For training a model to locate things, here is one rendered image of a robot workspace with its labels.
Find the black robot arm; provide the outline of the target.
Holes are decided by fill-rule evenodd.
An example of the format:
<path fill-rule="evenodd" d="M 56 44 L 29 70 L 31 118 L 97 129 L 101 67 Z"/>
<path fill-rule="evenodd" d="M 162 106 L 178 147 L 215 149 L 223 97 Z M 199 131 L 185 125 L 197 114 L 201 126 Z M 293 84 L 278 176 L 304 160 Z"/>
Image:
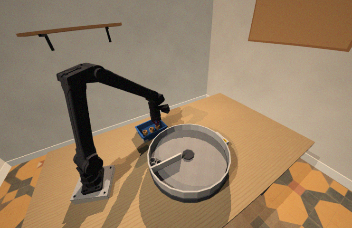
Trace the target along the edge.
<path fill-rule="evenodd" d="M 161 112 L 169 113 L 168 104 L 164 97 L 156 91 L 141 86 L 131 80 L 123 78 L 102 66 L 83 63 L 57 73 L 57 80 L 61 82 L 65 94 L 70 122 L 76 142 L 76 154 L 73 161 L 80 173 L 83 184 L 83 195 L 101 191 L 103 188 L 104 168 L 103 160 L 96 154 L 94 146 L 89 111 L 86 98 L 86 83 L 100 82 L 126 92 L 144 97 L 150 110 L 156 110 L 155 116 Z M 160 105 L 160 106 L 159 106 Z"/>

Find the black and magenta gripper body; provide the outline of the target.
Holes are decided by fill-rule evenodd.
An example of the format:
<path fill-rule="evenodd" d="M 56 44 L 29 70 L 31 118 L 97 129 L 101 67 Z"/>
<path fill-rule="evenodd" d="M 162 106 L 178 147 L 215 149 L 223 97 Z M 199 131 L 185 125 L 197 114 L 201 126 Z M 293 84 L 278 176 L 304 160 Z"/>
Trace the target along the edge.
<path fill-rule="evenodd" d="M 157 109 L 156 109 L 157 110 Z M 155 112 L 154 111 L 156 111 L 156 110 L 150 110 L 150 117 L 151 117 L 151 121 L 154 121 L 154 120 L 161 120 L 161 117 L 159 116 L 159 117 L 156 117 L 155 116 Z"/>

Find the blue crate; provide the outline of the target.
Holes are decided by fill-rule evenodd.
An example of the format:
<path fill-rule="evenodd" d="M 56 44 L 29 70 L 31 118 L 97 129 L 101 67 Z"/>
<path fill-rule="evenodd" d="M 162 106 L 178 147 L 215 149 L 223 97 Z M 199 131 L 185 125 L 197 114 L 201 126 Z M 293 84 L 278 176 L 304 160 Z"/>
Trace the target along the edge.
<path fill-rule="evenodd" d="M 147 143 L 148 141 L 155 138 L 160 132 L 167 129 L 167 127 L 168 127 L 162 120 L 160 120 L 159 125 L 160 125 L 160 129 L 156 130 L 155 124 L 151 120 L 149 120 L 149 121 L 146 121 L 140 125 L 135 126 L 135 128 L 136 128 L 137 133 L 140 134 L 141 138 L 143 138 L 143 142 Z M 153 133 L 151 133 L 149 130 L 149 128 L 151 128 L 151 127 L 154 128 Z M 148 134 L 143 135 L 143 130 L 147 130 Z"/>

